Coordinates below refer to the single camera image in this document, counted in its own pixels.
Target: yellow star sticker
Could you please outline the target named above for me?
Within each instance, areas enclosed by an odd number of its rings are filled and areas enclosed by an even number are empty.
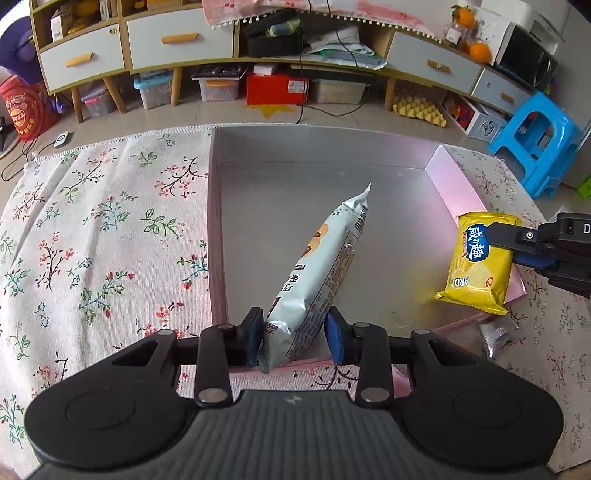
[[[293,108],[287,105],[245,105],[244,107],[260,110],[265,118],[271,118],[271,115],[275,112],[295,112]]]

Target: white snack bag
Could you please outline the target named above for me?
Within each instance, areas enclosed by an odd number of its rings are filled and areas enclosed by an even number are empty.
[[[259,352],[263,372],[299,358],[318,335],[361,239],[370,187],[324,221],[277,294]]]

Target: plastic bag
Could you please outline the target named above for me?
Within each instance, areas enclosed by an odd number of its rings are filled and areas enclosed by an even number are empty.
[[[486,344],[488,358],[494,359],[499,351],[511,342],[523,339],[517,324],[510,317],[500,317],[479,323],[480,332]]]
[[[318,335],[357,250],[370,187],[343,202],[320,225],[277,294],[259,352],[263,372],[296,360]]]
[[[505,315],[503,306],[511,276],[513,252],[493,247],[486,239],[486,227],[499,222],[520,226],[520,220],[503,213],[465,213],[459,218],[459,234],[445,291],[436,300],[474,307]]]

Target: orange drawer handle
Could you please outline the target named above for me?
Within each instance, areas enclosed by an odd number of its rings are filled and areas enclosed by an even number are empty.
[[[174,43],[185,43],[188,41],[195,41],[199,34],[197,32],[194,33],[182,33],[180,35],[169,35],[168,37],[162,37],[160,41],[164,45],[170,45]]]
[[[433,70],[439,70],[443,73],[451,73],[452,69],[447,65],[441,65],[439,62],[434,60],[427,60],[427,65],[429,65]]]
[[[205,85],[208,87],[227,87],[230,82],[228,80],[205,80]]]
[[[515,103],[515,99],[511,95],[507,95],[506,93],[501,92],[501,98],[509,103]]]
[[[66,61],[66,68],[70,68],[70,67],[77,67],[78,65],[84,65],[85,63],[88,63],[92,60],[92,56],[94,54],[92,52],[90,53],[85,53],[84,55],[80,55],[79,57],[76,57],[75,59],[70,59],[68,61]]]

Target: cabinet drawer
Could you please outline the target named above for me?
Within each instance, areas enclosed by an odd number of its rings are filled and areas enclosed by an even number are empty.
[[[397,32],[388,54],[389,67],[470,93],[481,66],[426,40]]]
[[[136,18],[127,30],[134,70],[232,58],[233,26],[212,30],[200,8]]]
[[[504,112],[514,114],[531,94],[485,69],[474,87],[472,96]]]
[[[74,82],[125,68],[119,25],[72,38],[41,52],[47,88],[54,92]]]

